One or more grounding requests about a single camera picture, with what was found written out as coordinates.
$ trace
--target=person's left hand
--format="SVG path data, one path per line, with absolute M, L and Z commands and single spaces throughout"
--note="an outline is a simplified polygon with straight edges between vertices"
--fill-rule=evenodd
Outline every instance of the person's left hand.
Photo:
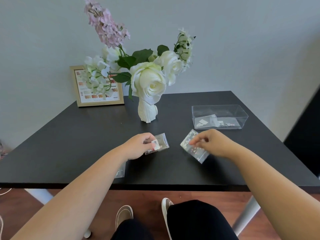
M 123 143 L 121 150 L 125 153 L 126 159 L 137 159 L 147 150 L 152 150 L 155 147 L 154 141 L 156 138 L 151 133 L 143 133 L 135 135 Z

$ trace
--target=person's right arm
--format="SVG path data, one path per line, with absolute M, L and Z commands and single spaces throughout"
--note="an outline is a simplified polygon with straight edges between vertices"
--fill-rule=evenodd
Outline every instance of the person's right arm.
M 230 159 L 282 240 L 320 239 L 320 202 L 249 149 L 211 129 L 190 145 Z

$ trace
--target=black pants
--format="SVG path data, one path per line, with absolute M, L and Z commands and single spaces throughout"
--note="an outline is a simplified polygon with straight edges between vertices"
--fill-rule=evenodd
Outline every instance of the black pants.
M 169 207 L 167 222 L 172 240 L 238 240 L 231 226 L 214 206 L 191 200 Z M 111 240 L 153 240 L 150 231 L 136 219 L 123 221 Z

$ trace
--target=lilac flower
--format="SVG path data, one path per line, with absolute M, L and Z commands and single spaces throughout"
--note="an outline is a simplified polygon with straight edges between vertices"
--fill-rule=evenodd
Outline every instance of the lilac flower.
M 102 43 L 115 48 L 122 45 L 126 37 L 130 39 L 124 24 L 115 23 L 108 9 L 102 8 L 95 0 L 85 0 L 85 3 L 84 12 L 89 17 L 89 24 L 95 28 Z

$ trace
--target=framed color chart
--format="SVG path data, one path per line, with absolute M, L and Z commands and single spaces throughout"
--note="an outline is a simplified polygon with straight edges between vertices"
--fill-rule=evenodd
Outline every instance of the framed color chart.
M 117 83 L 112 79 L 112 76 L 114 75 L 110 75 L 111 89 L 113 91 L 112 96 L 106 96 L 104 99 L 102 93 L 93 94 L 91 90 L 87 88 L 86 82 L 81 79 L 81 73 L 85 71 L 82 65 L 70 66 L 70 69 L 72 72 L 78 107 L 124 104 L 122 84 Z

